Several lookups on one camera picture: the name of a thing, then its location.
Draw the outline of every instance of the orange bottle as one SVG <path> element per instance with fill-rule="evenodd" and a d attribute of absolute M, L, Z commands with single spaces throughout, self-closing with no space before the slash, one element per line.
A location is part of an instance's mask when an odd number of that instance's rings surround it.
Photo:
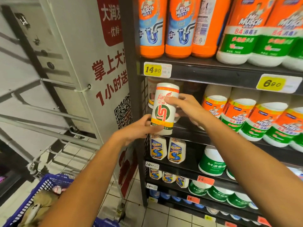
<path fill-rule="evenodd" d="M 200 3 L 201 0 L 170 0 L 165 45 L 168 57 L 182 59 L 191 54 Z"/>
<path fill-rule="evenodd" d="M 210 58 L 216 54 L 224 19 L 232 0 L 202 0 L 191 54 Z"/>
<path fill-rule="evenodd" d="M 164 53 L 167 0 L 138 0 L 141 56 L 156 59 Z"/>

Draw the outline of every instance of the person's right arm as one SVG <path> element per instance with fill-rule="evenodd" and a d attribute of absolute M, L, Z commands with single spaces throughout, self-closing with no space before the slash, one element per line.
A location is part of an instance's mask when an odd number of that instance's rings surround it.
<path fill-rule="evenodd" d="M 303 226 L 303 182 L 285 165 L 234 132 L 192 95 L 165 97 L 191 121 L 202 126 L 233 173 L 272 226 Z"/>

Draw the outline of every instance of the hand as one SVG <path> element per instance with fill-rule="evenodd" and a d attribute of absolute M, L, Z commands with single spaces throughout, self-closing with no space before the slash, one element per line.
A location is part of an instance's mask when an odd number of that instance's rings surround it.
<path fill-rule="evenodd" d="M 122 140 L 124 146 L 127 146 L 135 139 L 146 138 L 146 134 L 153 134 L 163 130 L 164 126 L 162 125 L 151 126 L 151 122 L 148 121 L 151 116 L 151 114 L 144 115 L 137 122 L 133 122 L 123 129 L 116 131 L 114 135 Z"/>
<path fill-rule="evenodd" d="M 177 106 L 175 116 L 188 116 L 195 125 L 201 125 L 201 118 L 206 110 L 199 104 L 194 96 L 181 93 L 179 94 L 179 99 L 166 96 L 164 100 L 168 104 Z"/>

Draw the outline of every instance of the price tag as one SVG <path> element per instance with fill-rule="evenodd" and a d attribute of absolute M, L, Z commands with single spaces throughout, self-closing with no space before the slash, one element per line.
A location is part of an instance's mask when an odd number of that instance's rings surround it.
<path fill-rule="evenodd" d="M 302 82 L 302 77 L 263 74 L 256 89 L 283 93 L 294 93 Z"/>
<path fill-rule="evenodd" d="M 216 222 L 216 218 L 211 217 L 211 216 L 208 216 L 208 215 L 205 215 L 205 216 L 204 216 L 204 219 L 205 219 L 205 220 L 208 220 L 208 221 Z"/>
<path fill-rule="evenodd" d="M 193 196 L 187 195 L 187 200 L 196 204 L 200 203 L 200 199 L 199 198 L 195 198 Z"/>
<path fill-rule="evenodd" d="M 158 203 L 158 199 L 156 199 L 156 198 L 149 197 L 149 200 L 150 200 L 150 201 L 152 201 L 152 202 L 156 202 L 156 203 Z"/>
<path fill-rule="evenodd" d="M 149 168 L 152 168 L 152 169 L 159 169 L 159 167 L 160 167 L 159 164 L 151 163 L 151 162 L 148 162 L 148 161 L 145 162 L 145 166 L 149 167 Z"/>
<path fill-rule="evenodd" d="M 201 182 L 201 183 L 206 183 L 206 184 L 209 184 L 209 185 L 214 185 L 214 179 L 212 178 L 207 178 L 207 177 L 203 177 L 203 176 L 198 176 L 198 179 L 197 179 L 198 182 Z"/>
<path fill-rule="evenodd" d="M 143 73 L 145 76 L 155 76 L 160 78 L 170 78 L 172 75 L 172 65 L 144 62 Z"/>
<path fill-rule="evenodd" d="M 146 184 L 146 188 L 147 189 L 158 190 L 158 186 L 155 186 L 155 185 L 149 184 L 149 183 Z"/>
<path fill-rule="evenodd" d="M 228 227 L 237 227 L 236 224 L 230 223 L 230 222 L 228 222 L 228 221 L 225 222 L 225 226 L 228 226 Z"/>
<path fill-rule="evenodd" d="M 258 222 L 259 222 L 260 224 L 267 225 L 267 226 L 270 226 L 270 227 L 271 227 L 271 225 L 268 223 L 268 221 L 267 221 L 264 217 L 258 216 Z"/>

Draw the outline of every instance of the qr code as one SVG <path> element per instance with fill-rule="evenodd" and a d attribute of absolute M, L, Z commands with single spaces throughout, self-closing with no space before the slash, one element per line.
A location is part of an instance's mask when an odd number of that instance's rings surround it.
<path fill-rule="evenodd" d="M 129 93 L 115 109 L 118 129 L 121 129 L 132 123 L 131 99 Z"/>

